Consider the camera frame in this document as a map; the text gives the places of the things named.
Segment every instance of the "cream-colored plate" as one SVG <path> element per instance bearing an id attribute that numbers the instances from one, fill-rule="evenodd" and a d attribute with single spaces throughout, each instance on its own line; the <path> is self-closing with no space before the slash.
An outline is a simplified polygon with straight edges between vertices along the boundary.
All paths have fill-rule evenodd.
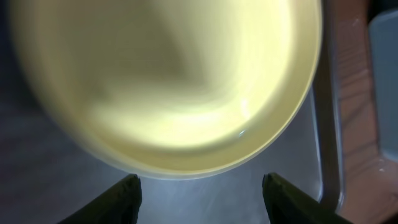
<path id="1" fill-rule="evenodd" d="M 243 163 L 287 126 L 320 50 L 319 0 L 11 1 L 17 53 L 85 149 L 160 178 Z"/>

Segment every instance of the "wooden surface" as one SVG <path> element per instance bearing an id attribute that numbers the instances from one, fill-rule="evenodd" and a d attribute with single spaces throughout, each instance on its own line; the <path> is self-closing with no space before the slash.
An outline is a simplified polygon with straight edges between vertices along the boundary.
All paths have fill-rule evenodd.
<path id="1" fill-rule="evenodd" d="M 340 214 L 381 223 L 398 213 L 398 164 L 380 155 L 368 40 L 368 1 L 333 0 L 346 197 Z"/>

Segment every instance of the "black object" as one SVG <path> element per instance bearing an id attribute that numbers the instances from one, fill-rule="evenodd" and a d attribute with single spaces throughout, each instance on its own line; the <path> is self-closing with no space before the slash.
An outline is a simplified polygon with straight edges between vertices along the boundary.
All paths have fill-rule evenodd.
<path id="1" fill-rule="evenodd" d="M 141 181 L 131 174 L 60 224 L 135 224 L 141 201 Z"/>
<path id="2" fill-rule="evenodd" d="M 271 224 L 349 224 L 275 173 L 264 176 L 262 194 Z"/>
<path id="3" fill-rule="evenodd" d="M 379 145 L 398 161 L 398 1 L 374 1 L 369 15 Z"/>

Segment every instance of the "brown countertop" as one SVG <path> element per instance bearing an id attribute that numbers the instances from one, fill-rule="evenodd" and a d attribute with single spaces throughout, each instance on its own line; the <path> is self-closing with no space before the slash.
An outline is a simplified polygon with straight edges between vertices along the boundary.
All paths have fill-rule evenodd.
<path id="1" fill-rule="evenodd" d="M 377 145 L 368 0 L 333 0 L 346 195 L 340 214 L 381 223 L 398 212 L 398 164 Z"/>

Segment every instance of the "gray plastic object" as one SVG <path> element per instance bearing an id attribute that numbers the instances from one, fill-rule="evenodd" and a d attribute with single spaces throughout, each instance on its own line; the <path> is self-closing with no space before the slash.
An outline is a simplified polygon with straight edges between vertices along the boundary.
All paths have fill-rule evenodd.
<path id="1" fill-rule="evenodd" d="M 398 162 L 398 8 L 376 15 L 369 24 L 379 145 Z"/>

